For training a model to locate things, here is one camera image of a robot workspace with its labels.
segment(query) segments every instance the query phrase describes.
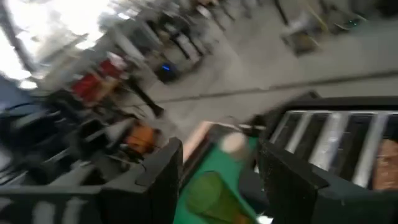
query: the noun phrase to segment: concrete floor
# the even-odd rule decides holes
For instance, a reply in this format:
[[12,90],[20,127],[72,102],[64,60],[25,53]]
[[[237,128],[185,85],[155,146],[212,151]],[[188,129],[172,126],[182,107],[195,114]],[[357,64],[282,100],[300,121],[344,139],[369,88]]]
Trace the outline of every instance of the concrete floor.
[[[233,116],[242,121],[308,90],[323,97],[398,93],[398,21],[371,21],[349,34],[325,37],[316,52],[296,57],[279,38],[283,25],[270,3],[254,8],[252,19],[236,10],[234,14],[235,23],[223,19],[225,33],[211,26],[218,43],[195,71],[175,83],[155,82],[147,89],[167,110],[182,139],[201,120]],[[370,73],[379,77],[332,85],[314,82]],[[127,110],[140,105],[147,111],[135,97],[124,103]]]

